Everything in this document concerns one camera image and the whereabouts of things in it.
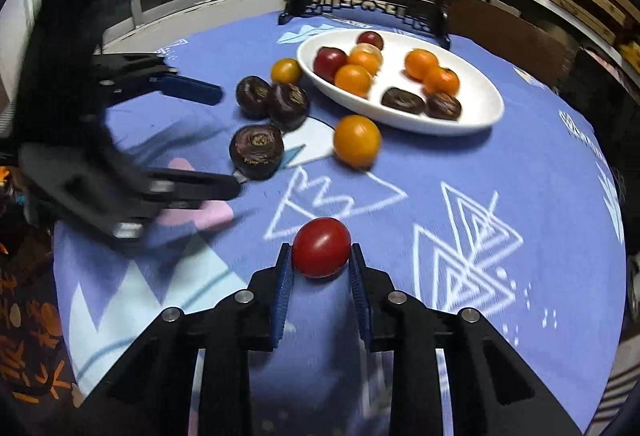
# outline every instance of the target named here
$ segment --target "tablecloth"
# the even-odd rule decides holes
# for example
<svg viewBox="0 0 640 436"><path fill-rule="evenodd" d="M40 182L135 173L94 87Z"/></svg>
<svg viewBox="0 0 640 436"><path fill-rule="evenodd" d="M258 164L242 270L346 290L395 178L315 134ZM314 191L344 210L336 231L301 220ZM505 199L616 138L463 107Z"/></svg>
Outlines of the tablecloth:
<svg viewBox="0 0 640 436"><path fill-rule="evenodd" d="M234 100L242 77L268 79L277 59L295 57L302 41L326 30L417 34L399 23L365 12L277 26L271 13L180 39L159 52L182 74L222 86L223 102L149 94L110 109L108 123L140 164L231 174L228 143L247 122ZM273 265L306 221L333 216L396 288L444 311L482 311L584 430L607 382L625 300L612 175L593 128L546 86L469 39L453 37L451 50L501 93L504 117L491 129L438 138L381 126L375 166L349 171L331 157L333 127L348 110L303 80L310 118L285 136L285 163L269 181L244 184L229 203L165 212L130 254L59 223L58 301L82 392L162 309L212 307ZM296 279L279 349L252 355L257 433L384 434L390 358L359 343L346 273L322 284ZM441 386L446 406L445 369Z"/></svg>

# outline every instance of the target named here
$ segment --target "red cherry tomato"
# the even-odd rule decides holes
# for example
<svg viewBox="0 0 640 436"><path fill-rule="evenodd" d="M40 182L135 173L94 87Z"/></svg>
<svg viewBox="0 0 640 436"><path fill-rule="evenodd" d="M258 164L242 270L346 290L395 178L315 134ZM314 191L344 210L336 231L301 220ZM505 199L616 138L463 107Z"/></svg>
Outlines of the red cherry tomato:
<svg viewBox="0 0 640 436"><path fill-rule="evenodd" d="M333 218L317 218L296 234L291 250L293 266L307 277L327 277L349 259L351 235Z"/></svg>

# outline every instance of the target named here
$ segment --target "silver bolt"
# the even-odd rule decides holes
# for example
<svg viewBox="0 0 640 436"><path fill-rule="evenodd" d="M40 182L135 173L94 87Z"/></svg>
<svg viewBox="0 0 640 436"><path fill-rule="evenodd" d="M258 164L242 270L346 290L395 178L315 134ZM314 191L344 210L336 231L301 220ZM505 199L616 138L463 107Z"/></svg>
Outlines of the silver bolt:
<svg viewBox="0 0 640 436"><path fill-rule="evenodd" d="M478 322L480 320L480 312L475 308L465 308L462 310L462 318L467 322Z"/></svg>
<svg viewBox="0 0 640 436"><path fill-rule="evenodd" d="M391 292L388 296L386 296L386 298L389 299L389 302L392 302L393 304L403 304L406 302L406 294L398 290Z"/></svg>
<svg viewBox="0 0 640 436"><path fill-rule="evenodd" d="M118 239L136 239L142 233L142 223L118 223L113 228L113 236Z"/></svg>
<svg viewBox="0 0 640 436"><path fill-rule="evenodd" d="M162 310L162 320L165 322L173 322L180 318L180 310L175 307Z"/></svg>
<svg viewBox="0 0 640 436"><path fill-rule="evenodd" d="M174 188L175 184L170 180L153 180L149 184L149 192L171 192Z"/></svg>
<svg viewBox="0 0 640 436"><path fill-rule="evenodd" d="M240 290L236 293L235 299L240 304L247 304L254 300L254 292L251 290Z"/></svg>

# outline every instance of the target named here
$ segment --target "round table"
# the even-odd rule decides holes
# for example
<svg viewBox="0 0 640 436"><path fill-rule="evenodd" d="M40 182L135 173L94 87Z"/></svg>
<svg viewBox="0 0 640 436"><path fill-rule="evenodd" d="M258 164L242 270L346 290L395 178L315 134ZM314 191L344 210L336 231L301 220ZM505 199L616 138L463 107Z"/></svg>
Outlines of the round table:
<svg viewBox="0 0 640 436"><path fill-rule="evenodd" d="M242 77L267 79L277 59L295 57L302 41L326 30L412 34L389 16L341 16L278 26L275 13L265 14L160 49L169 65L219 84L226 98L205 106L149 94L112 108L117 145L140 164L230 174L228 143L246 123L234 100ZM492 129L437 138L381 127L375 166L349 171L331 157L333 127L349 112L303 80L310 118L286 135L286 161L269 181L243 184L229 203L166 211L129 256L60 223L54 272L82 392L162 309L214 306L274 265L280 244L305 222L333 216L396 288L429 307L482 311L584 430L607 382L625 301L612 175L593 128L546 86L468 39L453 37L451 50L503 96L504 118ZM257 434L385 433L390 355L364 352L346 273L322 284L296 279L280 347L254 356ZM446 399L444 370L441 385Z"/></svg>

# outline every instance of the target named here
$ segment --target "oval white plate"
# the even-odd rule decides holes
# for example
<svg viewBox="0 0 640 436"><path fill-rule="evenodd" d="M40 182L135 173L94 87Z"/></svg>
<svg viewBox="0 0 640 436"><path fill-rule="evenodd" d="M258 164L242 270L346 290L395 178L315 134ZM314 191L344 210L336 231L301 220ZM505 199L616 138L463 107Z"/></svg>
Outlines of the oval white plate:
<svg viewBox="0 0 640 436"><path fill-rule="evenodd" d="M502 118L504 102L494 84L475 66L456 54L411 36L377 30L385 41L382 51L384 62L374 77L368 98L357 97L328 83L313 73L316 53L323 46L340 48L349 55L356 38L363 29L332 30L307 39L298 47L298 62L318 89L330 99L355 113L369 117L388 126L406 131L430 135L455 136L474 133L491 127ZM431 119L422 115L412 115L404 111L388 108L380 104L382 95L389 86L422 96L420 83L404 75L404 56L415 48L433 52L440 65L451 68L460 78L460 92L456 96L462 104L462 115L457 121Z"/></svg>

